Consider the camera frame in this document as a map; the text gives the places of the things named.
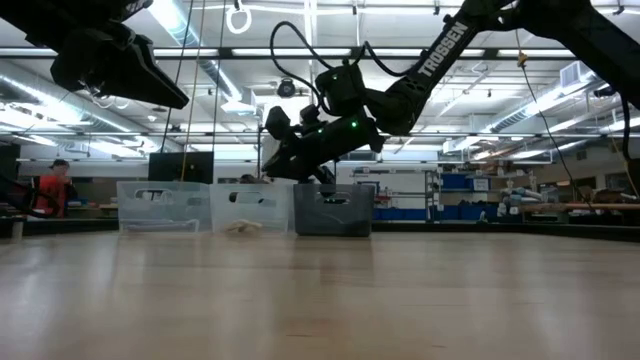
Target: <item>object in bin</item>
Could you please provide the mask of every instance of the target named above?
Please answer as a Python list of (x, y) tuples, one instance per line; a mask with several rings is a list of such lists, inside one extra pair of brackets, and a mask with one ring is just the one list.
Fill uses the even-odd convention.
[(236, 220), (231, 224), (227, 225), (224, 231), (243, 233), (248, 231), (258, 231), (260, 229), (262, 229), (262, 224), (242, 219), (242, 220)]

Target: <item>desk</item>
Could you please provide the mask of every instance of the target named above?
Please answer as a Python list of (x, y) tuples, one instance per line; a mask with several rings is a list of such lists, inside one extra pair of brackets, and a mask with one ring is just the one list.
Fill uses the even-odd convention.
[(490, 233), (370, 241), (103, 233), (25, 245), (0, 257), (3, 359), (640, 353), (636, 244)]

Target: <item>plastic bin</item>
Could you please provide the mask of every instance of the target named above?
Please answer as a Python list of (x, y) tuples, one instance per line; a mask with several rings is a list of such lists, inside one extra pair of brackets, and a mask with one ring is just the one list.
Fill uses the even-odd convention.
[(296, 233), (303, 236), (369, 236), (374, 193), (375, 188), (368, 185), (295, 185)]
[(121, 232), (211, 231), (208, 185), (120, 181), (117, 190)]
[(213, 231), (224, 231), (238, 220), (247, 220), (261, 224), (263, 232), (286, 232), (289, 194), (287, 185), (211, 185)]

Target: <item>red shirt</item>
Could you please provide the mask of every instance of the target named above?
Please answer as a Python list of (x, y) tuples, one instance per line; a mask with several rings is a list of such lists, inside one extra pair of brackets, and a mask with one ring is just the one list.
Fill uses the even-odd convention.
[[(57, 176), (47, 175), (40, 177), (40, 187), (38, 190), (56, 199), (60, 206), (60, 211), (57, 215), (58, 217), (62, 217), (64, 215), (64, 203), (66, 201), (64, 184), (64, 181)], [(53, 208), (49, 205), (49, 200), (42, 196), (38, 197), (36, 209), (44, 209), (47, 214), (51, 214), (51, 212), (53, 212)]]

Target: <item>robotic arm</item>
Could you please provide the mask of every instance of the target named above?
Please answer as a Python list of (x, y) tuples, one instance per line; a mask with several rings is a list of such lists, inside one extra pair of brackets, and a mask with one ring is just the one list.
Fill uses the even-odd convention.
[(51, 75), (63, 88), (181, 109), (189, 98), (156, 65), (153, 42), (122, 24), (152, 3), (19, 0), (0, 6), (0, 17), (58, 53)]
[[(406, 136), (431, 95), (431, 91), (474, 37), (487, 30), (524, 28), (558, 40), (585, 62), (623, 99), (640, 108), (640, 45), (599, 14), (589, 0), (466, 0), (445, 26), (434, 46), (423, 51), (419, 66), (395, 82), (387, 91), (367, 89), (357, 64), (336, 67), (320, 74), (316, 86), (324, 94), (333, 114), (327, 123), (309, 106), (301, 112), (302, 124), (290, 126), (280, 108), (269, 114), (266, 129), (281, 141), (276, 154), (263, 169), (270, 177), (307, 181), (315, 176), (333, 183), (334, 176), (322, 164), (369, 145), (380, 152), (384, 138)], [(364, 111), (366, 106), (371, 119)]]

